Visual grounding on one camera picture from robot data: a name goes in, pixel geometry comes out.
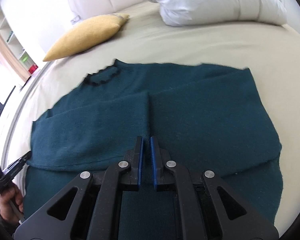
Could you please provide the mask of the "person's left hand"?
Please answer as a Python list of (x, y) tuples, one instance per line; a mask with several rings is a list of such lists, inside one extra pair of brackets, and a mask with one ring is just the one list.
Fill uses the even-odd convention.
[(8, 224), (15, 226), (19, 224), (20, 219), (10, 204), (13, 200), (17, 204), (19, 212), (23, 213), (23, 195), (15, 184), (0, 194), (0, 215)]

